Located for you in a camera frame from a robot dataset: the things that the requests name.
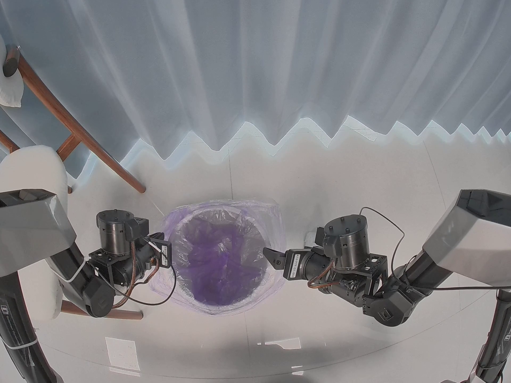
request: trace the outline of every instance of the gray curtain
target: gray curtain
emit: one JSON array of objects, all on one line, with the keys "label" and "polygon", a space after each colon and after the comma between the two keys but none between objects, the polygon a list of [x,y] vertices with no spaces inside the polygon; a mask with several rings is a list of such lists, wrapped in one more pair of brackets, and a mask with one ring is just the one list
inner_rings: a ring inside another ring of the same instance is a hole
[{"label": "gray curtain", "polygon": [[[0,2],[4,40],[116,158],[190,130],[218,150],[245,121],[272,144],[304,117],[511,131],[511,0]],[[26,141],[67,136],[27,88],[5,113]]]}]

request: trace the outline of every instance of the black cable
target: black cable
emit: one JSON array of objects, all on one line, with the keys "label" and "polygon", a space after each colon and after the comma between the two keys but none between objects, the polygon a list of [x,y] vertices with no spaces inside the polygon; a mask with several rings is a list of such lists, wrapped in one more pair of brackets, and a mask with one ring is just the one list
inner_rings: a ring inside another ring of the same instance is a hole
[{"label": "black cable", "polygon": [[[160,253],[167,259],[167,261],[169,261],[168,257],[163,253],[163,251],[160,252]],[[142,305],[158,306],[158,305],[163,305],[164,303],[166,303],[170,299],[172,294],[174,294],[174,290],[176,289],[176,283],[177,283],[176,270],[174,269],[174,266],[172,265],[172,263],[170,263],[170,268],[172,268],[172,274],[174,275],[174,286],[172,287],[172,291],[170,292],[170,295],[168,297],[166,297],[162,302],[157,302],[157,303],[142,302],[142,301],[139,301],[139,300],[137,300],[135,298],[131,298],[131,297],[127,296],[126,294],[124,294],[121,291],[119,291],[115,286],[110,284],[110,282],[103,276],[103,274],[101,274],[101,272],[99,272],[99,270],[97,268],[96,268],[96,271],[98,272],[98,275],[103,279],[103,281],[105,281],[108,284],[108,286],[110,288],[112,288],[113,290],[117,291],[123,297],[128,298],[129,300],[131,300],[133,302],[140,303]]]},{"label": "black cable", "polygon": [[385,220],[387,220],[388,222],[393,224],[393,226],[396,227],[403,234],[394,249],[394,252],[392,254],[392,259],[390,260],[390,272],[392,273],[392,276],[394,277],[394,279],[397,282],[399,282],[401,285],[405,285],[406,287],[411,288],[412,290],[416,290],[419,294],[422,294],[422,292],[420,290],[509,290],[509,289],[511,289],[511,286],[449,286],[449,287],[445,287],[445,288],[438,288],[438,287],[434,288],[431,286],[410,285],[410,283],[401,281],[398,277],[396,277],[396,275],[394,273],[394,258],[395,258],[395,253],[398,251],[399,245],[401,244],[401,241],[403,241],[403,239],[405,238],[405,232],[396,223],[394,223],[391,219],[384,216],[379,211],[374,210],[374,208],[362,207],[360,209],[359,215],[362,214],[362,211],[364,209],[368,209],[368,210],[374,211],[376,214],[379,214]]}]

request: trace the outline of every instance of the white tile floor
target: white tile floor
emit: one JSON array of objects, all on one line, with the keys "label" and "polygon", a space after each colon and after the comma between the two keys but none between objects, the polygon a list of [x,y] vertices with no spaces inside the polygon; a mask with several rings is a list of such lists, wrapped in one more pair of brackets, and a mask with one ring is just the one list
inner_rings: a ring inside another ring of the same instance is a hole
[{"label": "white tile floor", "polygon": [[[449,136],[431,126],[417,137],[402,126],[384,136],[347,124],[329,140],[304,122],[273,147],[248,126],[219,152],[190,134],[166,161],[139,143],[124,163],[146,184],[144,195],[94,158],[73,186],[69,218],[84,253],[98,247],[95,216],[104,209],[130,210],[157,231],[163,215],[182,204],[271,197],[281,206],[288,248],[300,248],[307,231],[332,218],[364,205],[379,209],[406,231],[397,254],[401,264],[420,250],[460,188],[511,193],[509,138],[489,140],[463,127]],[[367,216],[371,251],[390,255],[399,233],[377,215]],[[458,283],[474,284],[453,275],[445,285]],[[134,297],[160,299],[148,288]],[[319,383],[379,376],[431,383],[468,376],[494,301],[493,293],[436,292],[405,324],[386,328],[298,281],[229,317],[202,316],[169,302],[143,308],[140,322],[61,314],[35,326],[66,382]],[[139,376],[110,369],[106,336],[136,342]],[[299,348],[266,344],[277,341]],[[22,381],[3,350],[0,366],[0,381]]]}]

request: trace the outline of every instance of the curtain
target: curtain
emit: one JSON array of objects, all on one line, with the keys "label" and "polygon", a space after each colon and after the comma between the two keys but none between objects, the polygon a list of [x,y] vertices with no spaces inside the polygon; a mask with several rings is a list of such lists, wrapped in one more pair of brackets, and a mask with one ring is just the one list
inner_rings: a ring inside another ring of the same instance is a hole
[{"label": "curtain", "polygon": [[[272,144],[305,117],[330,137],[348,115],[383,134],[511,131],[511,0],[0,3],[6,43],[118,159],[139,138],[166,158],[191,130],[218,150],[245,121]],[[58,146],[68,132],[28,91],[2,129]]]}]

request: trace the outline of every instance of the chair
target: chair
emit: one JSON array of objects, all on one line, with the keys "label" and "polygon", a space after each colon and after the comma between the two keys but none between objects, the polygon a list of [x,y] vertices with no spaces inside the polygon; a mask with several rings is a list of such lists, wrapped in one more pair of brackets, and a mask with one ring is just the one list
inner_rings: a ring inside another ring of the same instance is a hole
[{"label": "chair", "polygon": [[[0,163],[0,192],[42,188],[55,193],[67,213],[67,173],[59,155],[50,147],[36,145],[14,150]],[[62,300],[58,277],[45,260],[18,271],[23,296],[32,320],[48,321],[60,312],[86,315],[73,303]],[[108,318],[142,319],[142,313],[112,310]]]}]

